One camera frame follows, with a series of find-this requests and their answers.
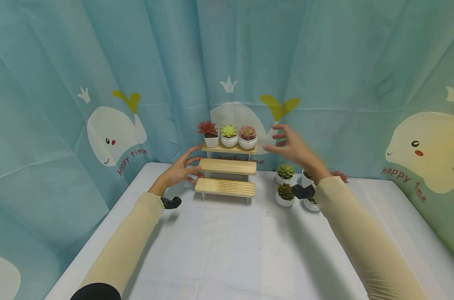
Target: white flower pot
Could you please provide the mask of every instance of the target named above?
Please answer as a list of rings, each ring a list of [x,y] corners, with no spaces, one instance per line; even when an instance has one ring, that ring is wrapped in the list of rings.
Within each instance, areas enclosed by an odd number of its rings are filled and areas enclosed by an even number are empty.
[[[238,142],[238,135],[233,137],[225,137],[223,135],[220,136],[220,141],[225,147],[233,147],[237,145]]]
[[[311,184],[314,184],[314,182],[305,177],[305,175],[303,174],[303,169],[302,169],[302,187],[305,188]]]
[[[289,208],[290,206],[293,205],[297,197],[293,197],[291,201],[283,199],[278,192],[275,194],[275,199],[277,200],[277,203],[283,206],[284,208]]]
[[[207,148],[214,148],[218,146],[218,130],[217,130],[217,137],[203,137],[203,140],[205,141],[205,145]]]
[[[305,207],[308,209],[308,210],[311,210],[313,212],[317,212],[319,211],[320,209],[318,208],[318,205],[314,204],[314,203],[311,203],[308,199],[302,199],[303,201],[303,205],[305,205]]]
[[[290,179],[283,179],[282,177],[280,177],[280,175],[278,173],[277,173],[277,176],[275,176],[275,178],[277,179],[278,184],[284,184],[284,183],[290,184],[290,182],[292,182],[292,180],[293,180],[293,176]]]
[[[255,137],[255,139],[253,140],[244,140],[242,137],[240,137],[239,139],[239,144],[240,144],[240,147],[242,147],[243,149],[252,149],[253,147],[255,147],[256,145],[256,141],[257,141],[257,138]]]

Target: white table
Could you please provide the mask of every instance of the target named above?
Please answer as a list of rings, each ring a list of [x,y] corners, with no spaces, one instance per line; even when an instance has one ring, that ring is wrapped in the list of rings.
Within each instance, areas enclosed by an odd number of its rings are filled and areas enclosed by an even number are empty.
[[[70,264],[46,300],[68,300],[117,226],[169,164],[149,163]],[[300,174],[294,180],[300,182]],[[256,196],[194,192],[181,183],[123,299],[366,299],[365,290],[321,212],[275,201],[275,173],[250,180]],[[429,299],[454,299],[454,258],[400,189],[386,180],[350,179],[350,189],[396,241]]]

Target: wooden plank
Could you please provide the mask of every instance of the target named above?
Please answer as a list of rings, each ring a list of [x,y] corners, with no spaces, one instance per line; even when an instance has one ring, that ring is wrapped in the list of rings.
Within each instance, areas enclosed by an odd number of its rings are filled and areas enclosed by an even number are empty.
[[[208,148],[205,145],[205,142],[202,142],[202,151],[255,155],[257,152],[256,146],[257,145],[255,145],[255,147],[253,147],[250,150],[243,149],[242,147],[240,147],[239,144],[237,144],[233,147],[227,148],[221,142],[219,142],[217,147]]]
[[[253,198],[255,196],[255,183],[246,181],[199,178],[195,185],[195,192]]]
[[[198,165],[202,168],[202,171],[206,172],[240,175],[256,174],[255,161],[202,158]]]

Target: arm sleeve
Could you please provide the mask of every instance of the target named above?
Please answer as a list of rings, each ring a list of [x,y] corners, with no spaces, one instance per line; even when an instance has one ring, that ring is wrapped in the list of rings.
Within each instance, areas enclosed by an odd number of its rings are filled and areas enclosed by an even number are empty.
[[[403,256],[338,176],[322,179],[315,201],[371,300],[426,299]]]
[[[82,288],[92,288],[92,284],[105,284],[122,295],[163,211],[159,196],[143,193],[102,249],[76,294],[80,294]]]

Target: cartoon whale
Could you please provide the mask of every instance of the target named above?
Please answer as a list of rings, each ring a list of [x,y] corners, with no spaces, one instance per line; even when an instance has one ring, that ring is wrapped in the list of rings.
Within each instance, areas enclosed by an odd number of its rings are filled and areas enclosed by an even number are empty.
[[[280,103],[270,95],[262,95],[260,96],[260,100],[270,108],[275,120],[273,125],[278,124],[283,116],[292,111],[300,103],[300,99],[295,98],[287,100],[283,105],[280,105]],[[247,125],[254,127],[258,139],[257,154],[267,153],[267,151],[262,148],[263,145],[275,144],[275,140],[272,136],[274,136],[278,130],[274,130],[270,127],[270,130],[266,133],[260,119],[244,104],[238,102],[221,104],[210,111],[210,118],[211,122],[218,124],[218,126],[232,124],[237,127],[237,129]]]
[[[87,135],[95,156],[106,167],[116,165],[127,149],[147,140],[147,133],[136,114],[140,96],[132,94],[127,100],[120,91],[113,92],[113,95],[127,103],[134,113],[135,124],[122,111],[111,107],[98,107],[91,114],[87,121]]]
[[[454,189],[454,116],[420,112],[407,117],[393,132],[387,161],[406,167],[435,193]]]
[[[19,270],[15,265],[0,257],[0,299],[14,299],[20,283],[21,275]]]

